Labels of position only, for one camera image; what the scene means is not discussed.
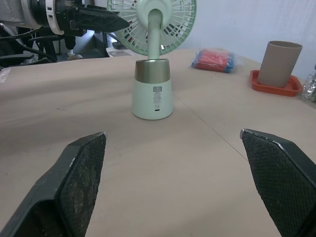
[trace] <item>plastic bag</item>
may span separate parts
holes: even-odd
[[[10,71],[11,71],[11,68],[3,68],[0,71],[0,84],[5,82],[5,80],[7,79]]]
[[[316,101],[316,74],[309,75],[309,78],[306,80],[303,90],[303,99],[315,102]]]
[[[200,50],[192,67],[221,73],[231,73],[236,66],[236,56],[230,52],[203,49]]]

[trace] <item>fan neck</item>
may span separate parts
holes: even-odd
[[[148,59],[156,60],[160,56],[160,30],[162,27],[162,13],[158,9],[148,15]]]

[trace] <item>white wall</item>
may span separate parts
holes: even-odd
[[[181,47],[220,47],[261,62],[271,40],[302,44],[294,74],[314,72],[316,0],[197,0],[194,28]]]

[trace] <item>crack line on table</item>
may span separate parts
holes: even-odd
[[[212,129],[213,132],[215,132],[220,138],[222,138],[231,148],[233,148],[241,157],[243,157],[247,162],[247,158],[244,157],[235,147],[233,147],[228,141],[225,140],[224,137],[222,137],[214,128],[212,128],[210,125],[207,124],[199,115],[194,112],[186,103],[184,103],[178,96],[174,95],[182,104],[184,104],[195,116],[197,116],[203,123],[205,123],[210,129]]]

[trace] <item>printed label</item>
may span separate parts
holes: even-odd
[[[154,104],[155,109],[160,109],[162,86],[154,86]]]

